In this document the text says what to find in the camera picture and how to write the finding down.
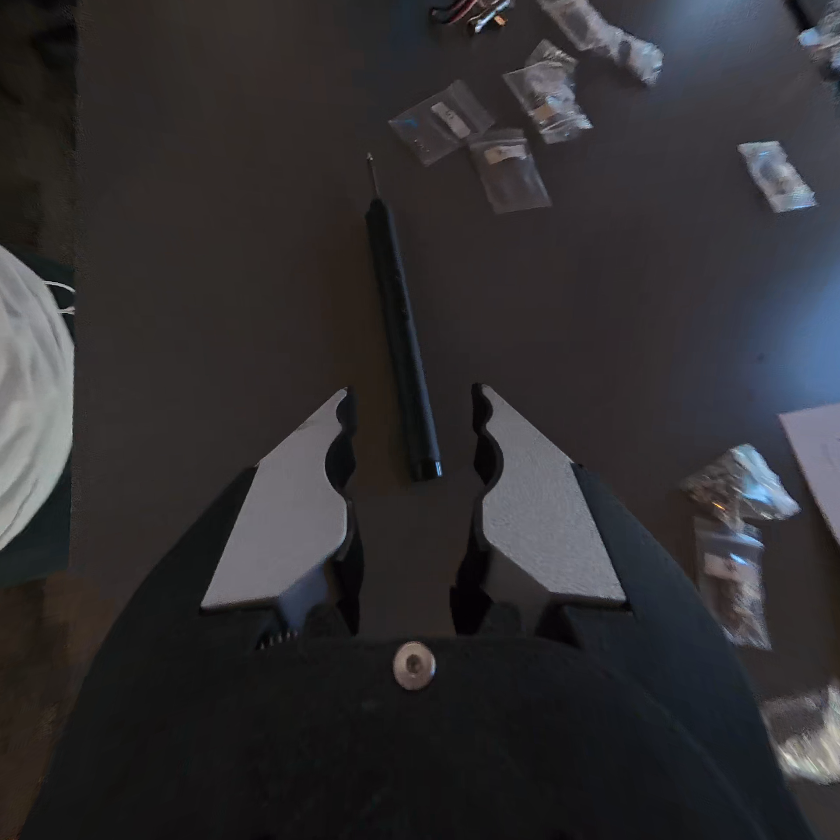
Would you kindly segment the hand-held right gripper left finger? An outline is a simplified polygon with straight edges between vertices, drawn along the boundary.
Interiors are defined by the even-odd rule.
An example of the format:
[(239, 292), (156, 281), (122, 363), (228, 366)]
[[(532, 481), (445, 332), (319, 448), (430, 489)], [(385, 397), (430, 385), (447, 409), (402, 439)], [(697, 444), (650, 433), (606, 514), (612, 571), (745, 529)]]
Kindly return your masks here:
[(359, 632), (364, 552), (347, 492), (357, 426), (354, 391), (341, 388), (258, 462), (203, 613), (267, 608), (295, 633), (328, 605)]

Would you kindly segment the clear plastic parts bag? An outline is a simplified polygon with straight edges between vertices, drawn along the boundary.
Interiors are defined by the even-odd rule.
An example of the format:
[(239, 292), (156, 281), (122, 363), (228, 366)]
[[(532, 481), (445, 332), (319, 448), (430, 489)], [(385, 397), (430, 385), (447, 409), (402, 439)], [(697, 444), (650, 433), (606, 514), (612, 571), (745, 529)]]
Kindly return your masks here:
[(839, 685), (767, 700), (761, 715), (783, 776), (819, 785), (839, 782)]
[(730, 528), (695, 517), (696, 585), (726, 639), (739, 647), (771, 651), (764, 614), (763, 540), (749, 523)]
[(425, 167), (465, 148), (495, 123), (461, 79), (388, 121), (396, 137)]
[(538, 1), (537, 5), (578, 51), (609, 59), (647, 87), (658, 81), (663, 51), (608, 23), (590, 2)]
[(576, 99), (576, 58), (547, 38), (534, 48), (525, 66), (502, 75), (521, 110), (547, 145), (561, 144), (593, 129)]
[(521, 129), (490, 130), (470, 142), (468, 149), (495, 214), (552, 206), (529, 140)]
[(750, 444), (728, 449), (688, 476), (679, 488), (735, 532), (751, 522), (785, 521), (801, 512), (759, 451)]
[(753, 183), (776, 214), (817, 206), (813, 190), (790, 163), (781, 143), (741, 143), (738, 152)]
[(802, 31), (799, 45), (822, 71), (830, 76), (839, 75), (839, 10), (826, 10), (815, 27)]

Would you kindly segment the dark desk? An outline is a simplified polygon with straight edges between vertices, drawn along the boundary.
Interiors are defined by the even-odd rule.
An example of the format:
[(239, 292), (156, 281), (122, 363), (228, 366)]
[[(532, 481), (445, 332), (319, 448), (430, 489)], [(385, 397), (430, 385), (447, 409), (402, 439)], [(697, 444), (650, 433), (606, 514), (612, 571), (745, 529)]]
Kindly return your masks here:
[[(800, 497), (780, 415), (838, 397), (838, 115), (782, 2), (604, 2), (665, 52), (583, 57), (593, 131), (549, 147), (502, 75), (550, 22), (425, 2), (96, 2), (80, 64), (85, 270), (71, 560), (131, 598), (22, 838), (838, 838), (760, 700), (838, 676), (838, 547), (761, 526), (769, 653), (696, 585), (685, 476), (750, 444)], [(461, 79), (525, 132), (552, 206), (497, 215), (468, 146), (388, 121)], [(775, 213), (738, 146), (817, 206)], [(393, 215), (443, 475), (414, 482), (364, 215)], [(471, 388), (575, 464), (628, 598), (526, 634), (450, 588), (482, 483)], [(258, 462), (336, 391), (360, 630), (201, 602)]]

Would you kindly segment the person's white shirt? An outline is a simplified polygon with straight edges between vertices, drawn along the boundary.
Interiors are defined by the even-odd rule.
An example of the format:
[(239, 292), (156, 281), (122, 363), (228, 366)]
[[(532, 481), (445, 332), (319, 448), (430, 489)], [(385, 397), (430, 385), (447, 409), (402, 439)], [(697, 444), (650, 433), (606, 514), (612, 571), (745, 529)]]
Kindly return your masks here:
[(72, 445), (75, 344), (40, 276), (1, 248), (1, 548), (45, 505)]

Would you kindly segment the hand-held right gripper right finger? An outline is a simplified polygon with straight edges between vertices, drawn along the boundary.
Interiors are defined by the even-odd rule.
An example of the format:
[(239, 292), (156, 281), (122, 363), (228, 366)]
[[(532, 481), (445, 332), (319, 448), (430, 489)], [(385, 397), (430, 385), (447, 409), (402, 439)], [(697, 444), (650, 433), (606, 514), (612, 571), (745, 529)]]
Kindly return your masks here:
[(628, 598), (573, 460), (493, 388), (471, 388), (482, 488), (450, 588), (459, 636), (491, 608), (514, 607), (526, 634), (551, 633), (567, 606), (625, 611)]

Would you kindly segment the black electric screwdriver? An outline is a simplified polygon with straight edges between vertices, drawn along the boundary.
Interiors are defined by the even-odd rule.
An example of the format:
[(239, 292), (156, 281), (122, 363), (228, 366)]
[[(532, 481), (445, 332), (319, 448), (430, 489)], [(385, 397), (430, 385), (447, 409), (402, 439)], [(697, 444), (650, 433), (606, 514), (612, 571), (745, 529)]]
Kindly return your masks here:
[(414, 482), (435, 480), (443, 475), (443, 467), (402, 252), (371, 153), (365, 156), (365, 163), (372, 197), (364, 220), (401, 412), (409, 474)]

